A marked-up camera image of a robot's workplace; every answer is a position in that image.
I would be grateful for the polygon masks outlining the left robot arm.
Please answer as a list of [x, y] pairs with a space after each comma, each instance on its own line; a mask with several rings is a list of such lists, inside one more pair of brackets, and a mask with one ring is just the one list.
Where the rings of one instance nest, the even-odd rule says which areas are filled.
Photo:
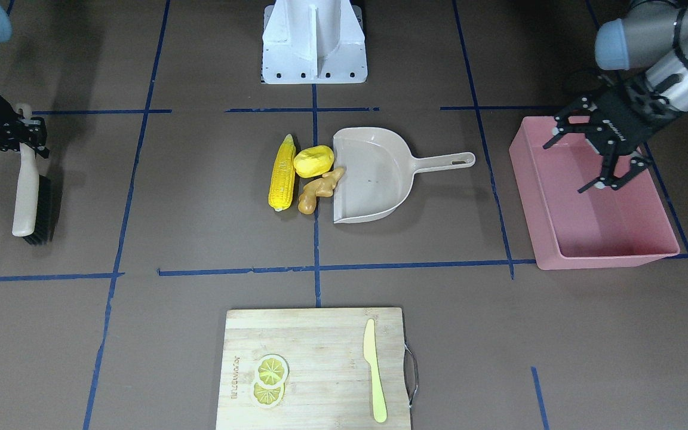
[[619, 190], [652, 165], [638, 148], [688, 112], [688, 1], [633, 1], [595, 40], [601, 85], [554, 116], [544, 149], [581, 133], [601, 171], [581, 191]]

